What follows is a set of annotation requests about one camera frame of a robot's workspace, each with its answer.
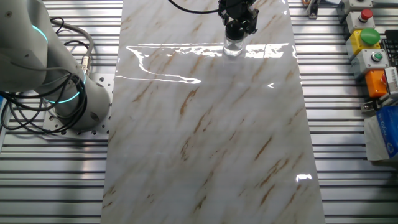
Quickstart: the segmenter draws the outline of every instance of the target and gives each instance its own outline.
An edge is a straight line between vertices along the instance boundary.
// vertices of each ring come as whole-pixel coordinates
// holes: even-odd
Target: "metal bracket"
[[[104,74],[97,74],[97,73],[92,73],[90,78],[97,83],[100,83],[104,86],[106,91],[109,94],[109,97],[111,98],[111,105],[112,105],[112,98],[113,98],[113,85],[114,85],[114,75],[104,75]],[[94,127],[91,131],[86,131],[84,133],[78,133],[73,130],[67,130],[64,133],[57,133],[55,135],[48,135],[44,134],[43,138],[46,140],[66,140],[66,139],[71,139],[71,140],[108,140],[109,138],[109,128],[110,128],[110,119],[111,119],[111,109],[109,109],[108,114],[106,118],[101,122],[101,124],[97,125]],[[55,129],[59,126],[61,126],[62,123],[54,119],[54,117],[46,112],[45,118],[44,118],[44,125],[43,128],[45,129]]]
[[[321,0],[311,0],[310,4],[307,7],[308,17],[310,19],[317,19],[318,18],[318,8]]]
[[[369,116],[376,115],[375,102],[370,101],[370,102],[361,104],[361,112],[362,112],[362,114],[366,114]]]

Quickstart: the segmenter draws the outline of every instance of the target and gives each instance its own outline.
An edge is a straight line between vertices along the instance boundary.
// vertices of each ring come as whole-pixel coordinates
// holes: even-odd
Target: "emergency stop button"
[[[361,16],[359,17],[359,21],[361,22],[367,22],[368,19],[373,17],[373,12],[370,9],[364,9],[361,12]]]

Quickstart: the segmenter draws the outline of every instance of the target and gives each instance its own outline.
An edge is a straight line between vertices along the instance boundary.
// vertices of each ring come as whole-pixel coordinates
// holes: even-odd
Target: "cable bundle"
[[[55,24],[55,25],[59,25],[60,27],[58,28],[58,30],[55,32],[57,35],[62,31],[61,29],[67,28],[70,29],[72,31],[78,32],[83,34],[83,36],[85,36],[88,40],[89,40],[89,44],[85,44],[82,41],[79,40],[71,40],[68,42],[65,42],[64,45],[68,45],[68,44],[72,44],[72,43],[76,43],[76,44],[81,44],[83,46],[86,47],[87,49],[87,53],[85,54],[86,56],[91,56],[91,52],[93,50],[93,39],[91,38],[91,36],[85,32],[84,30],[72,26],[70,24],[66,24],[65,21],[63,20],[63,18],[61,17],[54,17],[50,19],[51,23]],[[71,127],[73,127],[75,124],[77,124],[77,122],[80,120],[80,118],[83,116],[83,114],[86,111],[86,107],[87,107],[87,95],[86,95],[86,89],[85,89],[85,84],[84,82],[80,79],[79,76],[72,74],[71,72],[69,72],[67,69],[65,68],[46,68],[46,69],[37,69],[37,68],[30,68],[30,67],[25,67],[23,65],[18,65],[16,63],[11,62],[11,64],[17,66],[17,67],[21,67],[24,69],[29,69],[29,70],[36,70],[36,71],[51,71],[51,70],[63,70],[66,71],[68,73],[68,75],[65,75],[63,77],[60,77],[57,80],[52,81],[53,82],[58,82],[60,80],[65,79],[58,87],[54,88],[53,90],[41,94],[41,95],[35,95],[35,96],[26,96],[23,95],[22,93],[6,93],[3,91],[0,91],[0,96],[2,96],[4,99],[6,99],[6,103],[4,105],[4,108],[1,111],[1,115],[0,115],[0,123],[1,125],[6,128],[7,130],[10,131],[16,131],[18,129],[26,129],[34,134],[55,134],[55,133],[62,133],[65,134],[65,131],[70,129]],[[55,129],[55,130],[47,130],[44,129],[36,124],[34,124],[34,121],[36,119],[36,117],[39,115],[40,112],[44,112],[44,111],[48,111],[50,114],[53,114],[51,112],[51,110],[53,108],[55,108],[59,103],[60,100],[65,92],[65,90],[67,88],[71,88],[68,87],[68,84],[70,82],[73,82],[73,88],[77,89],[77,92],[79,92],[78,94],[78,104],[76,109],[74,110],[74,112],[72,112],[70,115],[68,116],[60,116],[60,115],[56,115],[54,116],[55,118],[59,119],[64,125]],[[58,99],[53,102],[53,103],[49,103],[50,106],[46,106],[43,107],[43,104],[45,103],[45,97],[46,96],[50,96],[51,94],[54,94],[55,92],[60,91],[59,97]],[[33,108],[30,106],[27,106],[23,103],[20,102],[20,100],[23,99],[39,99],[40,100],[40,105],[38,108]],[[12,116],[14,117],[14,119],[19,123],[19,126],[16,127],[10,127],[7,126],[5,124],[5,119],[6,119],[6,111],[7,109],[10,110]],[[16,110],[18,110],[18,112],[21,114],[21,116],[23,117],[23,119],[18,118],[17,114],[16,114]],[[29,111],[35,111],[36,114],[33,115],[33,117],[31,119],[27,118],[26,115],[24,114],[24,110],[29,110]]]
[[[6,93],[3,91],[0,91],[0,96],[2,96],[4,99],[7,100],[4,105],[4,108],[2,109],[2,113],[1,113],[1,117],[0,117],[1,125],[4,128],[6,128],[7,130],[10,130],[10,131],[15,131],[15,130],[24,128],[34,134],[64,133],[66,130],[73,127],[80,120],[80,118],[83,116],[84,112],[86,111],[87,95],[86,95],[85,85],[84,85],[83,81],[79,78],[79,76],[72,74],[71,72],[69,72],[68,70],[66,70],[64,68],[36,69],[36,68],[24,67],[22,65],[18,65],[15,63],[12,63],[12,64],[15,66],[21,67],[21,68],[36,70],[36,71],[64,70],[64,71],[68,72],[68,75],[66,75],[65,77],[62,77],[62,78],[66,78],[66,79],[58,87],[54,88],[53,90],[51,90],[47,93],[41,94],[41,95],[25,96],[25,95],[22,95],[22,93]],[[78,101],[78,106],[77,106],[76,110],[74,112],[72,112],[70,115],[68,115],[66,117],[57,116],[57,118],[59,120],[65,121],[64,125],[57,128],[56,130],[47,130],[47,129],[44,129],[44,128],[34,124],[34,120],[36,119],[36,117],[39,115],[40,112],[50,111],[55,106],[57,106],[59,104],[59,102],[63,96],[63,93],[65,92],[70,81],[72,81],[74,83],[73,87],[76,87],[77,91],[79,92],[79,95],[78,95],[79,101]],[[55,93],[56,91],[59,91],[59,90],[60,90],[60,95],[59,95],[58,99],[54,103],[52,103],[50,106],[43,108],[44,98],[46,96],[49,96],[49,95]],[[27,105],[21,103],[19,100],[22,100],[22,99],[40,99],[40,105],[38,108],[33,108],[33,107],[30,107],[30,106],[27,106]],[[13,115],[14,119],[19,123],[19,126],[9,127],[9,126],[5,125],[5,114],[6,114],[6,111],[8,108],[10,109],[10,112]],[[18,112],[21,114],[23,119],[19,119],[17,117],[15,109],[18,110]],[[33,117],[31,119],[28,119],[26,117],[26,115],[23,113],[22,109],[36,111],[36,114],[33,115]],[[39,129],[40,131],[28,128],[27,125],[29,125],[29,124],[37,129]]]

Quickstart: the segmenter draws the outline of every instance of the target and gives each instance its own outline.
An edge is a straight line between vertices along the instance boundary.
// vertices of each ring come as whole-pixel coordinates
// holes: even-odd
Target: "yellow control box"
[[[365,43],[361,38],[361,33],[363,30],[356,30],[353,32],[351,37],[346,42],[347,53],[350,60],[354,59],[355,56],[362,49],[380,49],[380,43],[369,45]]]

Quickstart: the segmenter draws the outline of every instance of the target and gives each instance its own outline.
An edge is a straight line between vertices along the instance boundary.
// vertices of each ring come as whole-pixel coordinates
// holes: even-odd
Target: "wire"
[[[56,20],[56,19],[62,20],[62,23],[61,23],[59,29],[55,32],[55,33],[58,35],[58,34],[60,33],[60,31],[61,31],[63,25],[65,24],[65,21],[64,21],[63,18],[61,18],[61,17],[54,17],[54,18],[50,19],[50,21],[52,22],[52,21],[54,21],[54,20]]]
[[[70,129],[71,127],[73,127],[83,116],[86,107],[87,107],[87,95],[86,95],[86,90],[85,90],[85,86],[84,83],[82,82],[81,79],[79,79],[77,76],[74,76],[72,78],[73,82],[76,83],[76,87],[78,88],[78,91],[81,93],[79,94],[79,102],[78,105],[79,107],[75,110],[75,112],[73,112],[71,114],[72,119],[69,119],[66,123],[64,123],[64,125],[56,130],[46,130],[44,128],[41,128],[40,126],[36,125],[33,123],[33,120],[37,117],[36,114],[33,118],[28,119],[25,114],[22,112],[21,107],[16,105],[17,110],[19,111],[19,113],[21,114],[21,116],[24,118],[25,123],[22,123],[23,121],[21,121],[19,118],[17,118],[17,115],[14,111],[14,108],[12,107],[12,104],[10,103],[10,101],[7,101],[5,104],[5,107],[2,110],[1,113],[1,117],[0,117],[0,122],[1,124],[4,126],[4,128],[8,129],[8,130],[16,130],[16,129],[20,129],[20,128],[24,128],[34,134],[54,134],[54,133],[62,133],[68,129]],[[16,128],[11,128],[7,125],[4,124],[4,115],[6,114],[6,109],[8,108],[11,111],[11,114],[13,115],[13,117],[15,118],[15,120],[20,124],[20,126],[16,127]],[[28,124],[31,124],[33,127],[39,129],[40,131],[37,130],[33,130],[27,127]]]
[[[169,0],[169,2],[173,6],[175,6],[176,8],[178,8],[179,10],[182,10],[184,12],[189,12],[189,13],[192,13],[192,14],[211,14],[211,13],[216,13],[216,12],[222,12],[222,11],[224,11],[226,9],[230,9],[232,7],[238,6],[241,3],[243,3],[244,1],[241,1],[239,3],[236,3],[236,4],[233,4],[231,6],[225,7],[224,9],[215,9],[215,10],[210,10],[210,11],[193,11],[193,10],[185,9],[184,7],[179,6],[177,3],[173,2],[173,0]]]
[[[71,43],[77,43],[77,44],[81,44],[83,46],[86,47],[86,49],[88,50],[88,46],[87,44],[85,44],[84,42],[80,41],[80,40],[69,40],[68,42],[63,43],[65,46]]]
[[[61,77],[61,78],[66,78],[66,79],[59,86],[57,86],[53,90],[50,90],[49,92],[39,94],[39,95],[25,96],[25,95],[22,95],[21,93],[15,94],[15,93],[6,93],[3,91],[0,91],[0,95],[3,96],[7,100],[5,107],[3,108],[2,113],[0,115],[0,122],[4,128],[11,130],[11,131],[15,131],[15,130],[24,128],[32,133],[35,133],[35,134],[53,134],[53,133],[59,133],[59,132],[62,133],[64,131],[66,131],[67,129],[70,129],[71,127],[73,127],[84,115],[84,112],[85,112],[86,106],[87,106],[87,95],[86,95],[86,90],[85,90],[85,84],[83,83],[83,80],[78,75],[74,75],[71,72],[69,72],[67,69],[61,68],[61,67],[32,68],[32,67],[26,67],[23,65],[19,65],[14,62],[10,62],[10,63],[17,67],[21,67],[21,68],[29,69],[29,70],[35,70],[35,71],[63,70],[63,71],[68,72],[68,75]],[[56,130],[46,130],[46,129],[41,128],[40,126],[37,126],[36,124],[34,124],[34,119],[36,119],[36,117],[39,115],[40,112],[51,110],[52,108],[56,107],[59,104],[70,81],[72,81],[75,84],[76,90],[77,90],[77,92],[79,92],[79,97],[78,97],[78,104],[77,104],[74,112],[72,112],[70,115],[68,115],[66,117],[60,118],[63,120],[62,123],[64,125]],[[55,92],[57,92],[59,90],[60,90],[60,94],[58,96],[58,99],[55,101],[55,103],[53,103],[51,106],[43,107],[44,97],[54,94]],[[26,106],[25,104],[19,102],[20,99],[40,99],[40,105],[38,108]],[[21,116],[23,117],[22,120],[20,118],[18,118],[18,116],[16,115],[13,105],[15,105],[15,107],[17,108],[17,110],[19,111]],[[19,126],[12,128],[12,127],[5,125],[5,114],[6,114],[7,109],[10,110],[14,119],[20,124]],[[21,109],[36,111],[36,114],[31,119],[28,119]],[[28,128],[27,127],[28,124],[31,124],[34,128],[38,129],[39,131]]]
[[[55,25],[59,25],[59,26],[62,25],[61,22],[56,21],[56,20],[52,20],[51,23],[55,24]],[[88,49],[87,49],[87,53],[85,54],[85,56],[90,56],[91,53],[93,52],[93,48],[94,48],[94,40],[91,37],[91,35],[89,35],[89,33],[84,31],[83,29],[81,29],[81,28],[79,28],[77,26],[73,26],[73,25],[67,24],[65,22],[63,23],[63,26],[64,26],[64,28],[67,28],[67,29],[75,31],[75,32],[77,32],[79,34],[82,34],[83,36],[85,36],[87,38],[87,40],[88,40]]]

